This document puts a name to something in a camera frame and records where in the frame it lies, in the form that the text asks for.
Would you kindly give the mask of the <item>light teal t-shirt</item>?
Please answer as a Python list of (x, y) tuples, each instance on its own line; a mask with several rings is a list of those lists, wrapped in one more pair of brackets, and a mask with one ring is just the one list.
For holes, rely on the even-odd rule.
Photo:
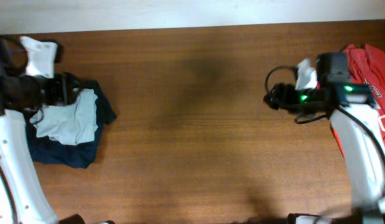
[(95, 139), (96, 100), (92, 89), (83, 89), (67, 106), (46, 106), (29, 119), (38, 138), (48, 137), (63, 145), (76, 146)]

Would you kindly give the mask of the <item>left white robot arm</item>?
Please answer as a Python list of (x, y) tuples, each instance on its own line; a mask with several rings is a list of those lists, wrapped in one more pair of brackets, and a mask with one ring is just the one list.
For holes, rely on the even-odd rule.
[(84, 223), (79, 214), (59, 219), (50, 206), (27, 145), (23, 110), (41, 104), (41, 87), (26, 75), (26, 52), (17, 40), (0, 34), (0, 223)]

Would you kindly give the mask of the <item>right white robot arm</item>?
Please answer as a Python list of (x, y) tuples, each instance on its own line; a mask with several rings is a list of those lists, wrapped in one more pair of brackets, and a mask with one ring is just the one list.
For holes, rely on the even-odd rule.
[(340, 208), (319, 215), (295, 213), (288, 223), (385, 223), (385, 144), (378, 123), (377, 103), (363, 83), (352, 81), (348, 57), (330, 52), (297, 66), (281, 66), (294, 73), (296, 83), (276, 83), (266, 88), (264, 102), (274, 110), (295, 114), (295, 123), (328, 119), (341, 147), (351, 185), (351, 207), (336, 216)]

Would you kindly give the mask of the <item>dark navy garment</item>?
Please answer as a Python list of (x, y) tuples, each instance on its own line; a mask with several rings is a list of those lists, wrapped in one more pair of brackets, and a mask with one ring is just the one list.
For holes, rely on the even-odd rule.
[(76, 101), (25, 113), (27, 145), (34, 162), (86, 169), (97, 155), (104, 125), (116, 119), (96, 80), (77, 88)]

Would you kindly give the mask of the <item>red printed t-shirt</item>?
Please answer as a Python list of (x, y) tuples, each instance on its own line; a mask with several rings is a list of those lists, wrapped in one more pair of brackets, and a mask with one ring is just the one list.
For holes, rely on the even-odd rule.
[(352, 81), (368, 85), (378, 104), (378, 124), (385, 144), (385, 52), (368, 44), (350, 44), (343, 53), (348, 58)]

